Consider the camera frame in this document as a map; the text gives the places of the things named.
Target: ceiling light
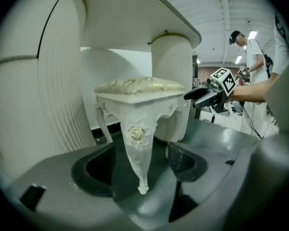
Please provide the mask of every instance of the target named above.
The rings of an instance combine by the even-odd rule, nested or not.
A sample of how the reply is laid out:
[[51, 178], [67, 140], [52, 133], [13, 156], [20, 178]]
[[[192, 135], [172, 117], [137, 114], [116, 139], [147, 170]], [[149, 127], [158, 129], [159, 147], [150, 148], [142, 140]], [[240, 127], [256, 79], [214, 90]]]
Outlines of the ceiling light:
[[236, 64], [238, 64], [241, 61], [242, 56], [238, 56], [236, 59]]
[[257, 32], [256, 31], [250, 31], [250, 35], [249, 35], [249, 39], [254, 39], [257, 35]]

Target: white column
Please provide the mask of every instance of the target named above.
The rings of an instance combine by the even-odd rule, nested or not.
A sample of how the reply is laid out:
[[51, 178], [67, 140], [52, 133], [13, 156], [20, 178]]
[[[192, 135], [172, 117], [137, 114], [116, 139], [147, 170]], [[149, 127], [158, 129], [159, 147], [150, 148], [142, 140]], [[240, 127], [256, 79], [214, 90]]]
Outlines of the white column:
[[[182, 84], [185, 91], [192, 89], [193, 64], [192, 47], [189, 40], [180, 36], [164, 36], [152, 43], [152, 77], [174, 80]], [[190, 100], [186, 101], [187, 109], [181, 113], [184, 120], [179, 140], [182, 140], [187, 126]], [[155, 137], [162, 141], [169, 141], [175, 131], [175, 119], [161, 118]]]

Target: ceiling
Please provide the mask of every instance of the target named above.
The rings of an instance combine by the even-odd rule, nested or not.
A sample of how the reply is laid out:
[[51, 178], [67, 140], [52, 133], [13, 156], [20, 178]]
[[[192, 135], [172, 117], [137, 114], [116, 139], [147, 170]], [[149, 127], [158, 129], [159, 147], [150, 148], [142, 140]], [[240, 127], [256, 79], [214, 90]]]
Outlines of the ceiling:
[[[245, 50], [229, 45], [234, 30], [248, 36], [257, 31], [256, 40], [264, 52], [274, 45], [274, 8], [268, 0], [168, 0], [200, 33], [201, 44], [193, 49], [200, 66], [246, 64]], [[239, 65], [236, 58], [242, 55]]]

